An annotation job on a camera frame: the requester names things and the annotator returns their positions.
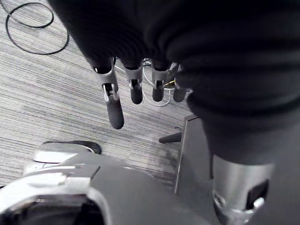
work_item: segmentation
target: white cable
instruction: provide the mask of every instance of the white cable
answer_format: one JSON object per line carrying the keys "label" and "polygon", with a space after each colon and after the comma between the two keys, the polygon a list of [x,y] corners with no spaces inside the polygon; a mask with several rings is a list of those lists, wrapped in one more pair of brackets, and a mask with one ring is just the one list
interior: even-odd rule
{"label": "white cable", "polygon": [[[124,69],[122,69],[122,68],[120,68],[120,67],[118,67],[118,66],[116,66],[116,65],[114,65],[114,67],[116,67],[117,69],[119,69],[119,70],[125,72]],[[145,71],[144,71],[144,67],[142,68],[142,75],[146,78],[146,80],[148,81],[148,83],[149,83],[152,87],[154,87],[154,84],[153,84],[153,83],[149,80],[149,78],[146,76]],[[161,104],[161,105],[155,104],[155,103],[151,102],[151,101],[147,98],[147,96],[146,96],[146,94],[145,94],[145,92],[144,92],[143,89],[142,89],[142,94],[144,95],[145,100],[146,100],[148,103],[150,103],[151,105],[155,105],[155,106],[162,107],[162,106],[166,106],[167,104],[170,103],[170,101],[171,101],[171,90],[174,90],[174,89],[175,89],[175,88],[165,88],[165,90],[169,90],[169,99],[168,99],[168,101],[167,101],[166,103],[163,103],[163,104]]]}

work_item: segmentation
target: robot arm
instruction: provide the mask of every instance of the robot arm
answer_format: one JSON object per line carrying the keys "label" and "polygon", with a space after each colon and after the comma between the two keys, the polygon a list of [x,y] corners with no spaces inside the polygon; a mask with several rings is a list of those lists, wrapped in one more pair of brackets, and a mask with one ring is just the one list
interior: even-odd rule
{"label": "robot arm", "polygon": [[[115,128],[124,120],[114,57],[124,64],[130,88],[141,88],[141,62],[152,60],[157,101],[170,62],[180,64],[176,83],[193,90],[187,102],[203,120],[213,155],[216,213],[223,224],[246,223],[263,205],[273,165],[296,135],[299,2],[49,3],[97,73]],[[139,95],[133,92],[133,102],[141,101]]]}

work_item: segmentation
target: black cable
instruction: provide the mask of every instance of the black cable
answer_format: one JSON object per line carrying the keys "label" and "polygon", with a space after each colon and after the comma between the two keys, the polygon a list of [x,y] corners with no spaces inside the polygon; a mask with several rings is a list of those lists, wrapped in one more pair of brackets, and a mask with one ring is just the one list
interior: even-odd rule
{"label": "black cable", "polygon": [[[4,9],[4,11],[7,13],[7,17],[6,17],[6,21],[5,21],[5,29],[6,29],[7,36],[8,36],[8,38],[11,40],[11,42],[12,42],[16,47],[22,49],[23,51],[25,51],[25,52],[27,52],[27,53],[31,53],[31,54],[36,54],[36,55],[51,55],[51,54],[55,54],[55,53],[61,52],[61,51],[64,50],[64,49],[66,48],[66,46],[68,45],[69,39],[70,39],[70,35],[69,35],[69,32],[67,31],[67,39],[66,39],[66,41],[65,41],[65,44],[63,45],[63,47],[62,47],[61,49],[58,49],[58,50],[53,51],[53,52],[46,52],[46,53],[44,53],[44,52],[32,52],[32,51],[29,51],[29,50],[27,50],[27,49],[25,49],[25,48],[19,46],[19,45],[12,39],[12,37],[11,37],[11,35],[10,35],[10,33],[9,33],[9,30],[8,30],[8,21],[9,21],[9,18],[12,17],[15,21],[17,21],[18,23],[20,23],[20,24],[22,24],[22,25],[24,25],[24,26],[26,26],[26,27],[31,27],[31,28],[36,28],[36,29],[38,29],[38,28],[45,28],[45,27],[49,26],[50,24],[52,24],[53,21],[54,21],[54,13],[53,13],[53,10],[50,9],[47,5],[45,5],[45,4],[43,4],[43,3],[40,3],[40,2],[28,2],[28,3],[25,3],[25,4],[19,5],[18,7],[14,8],[14,9],[11,10],[10,12],[8,12],[8,10],[7,10],[7,9],[5,8],[5,6],[3,5],[2,0],[0,0],[0,4],[1,4],[2,8]],[[50,13],[51,13],[51,16],[52,16],[52,17],[51,17],[51,20],[50,20],[48,23],[43,24],[43,25],[39,25],[39,26],[33,26],[33,25],[30,25],[30,24],[26,24],[26,23],[24,23],[24,22],[22,22],[22,21],[19,21],[18,19],[16,19],[16,18],[13,16],[13,13],[14,13],[16,10],[18,10],[18,9],[24,7],[24,6],[27,6],[27,5],[41,5],[41,6],[44,6],[44,7],[47,8],[47,9],[50,11]]]}

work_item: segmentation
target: gray carpet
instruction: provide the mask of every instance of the gray carpet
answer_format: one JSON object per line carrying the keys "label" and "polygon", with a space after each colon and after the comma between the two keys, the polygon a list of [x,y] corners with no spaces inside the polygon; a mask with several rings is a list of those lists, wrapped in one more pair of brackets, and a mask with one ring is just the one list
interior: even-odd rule
{"label": "gray carpet", "polygon": [[[3,0],[10,10],[25,2]],[[6,16],[0,8],[0,185],[17,179],[34,150],[49,140],[97,142],[104,155],[125,160],[171,184],[180,144],[162,145],[158,138],[178,132],[174,127],[181,127],[184,117],[191,114],[186,103],[134,105],[125,75],[116,69],[125,125],[114,130],[95,74],[72,38],[55,55],[26,53],[9,41]],[[37,25],[49,20],[50,14],[42,7],[26,7],[15,16]],[[14,40],[34,51],[59,49],[66,38],[57,17],[43,30],[23,27],[14,20],[9,26]],[[144,82],[143,88],[150,98],[150,85]]]}

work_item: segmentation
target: chair leg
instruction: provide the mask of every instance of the chair leg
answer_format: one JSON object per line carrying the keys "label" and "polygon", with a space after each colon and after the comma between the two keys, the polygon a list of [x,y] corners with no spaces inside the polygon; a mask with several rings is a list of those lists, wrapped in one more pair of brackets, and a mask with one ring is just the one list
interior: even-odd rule
{"label": "chair leg", "polygon": [[173,135],[169,135],[166,137],[162,137],[159,139],[159,143],[171,143],[171,142],[180,142],[181,141],[181,136],[182,136],[182,132],[173,134]]}

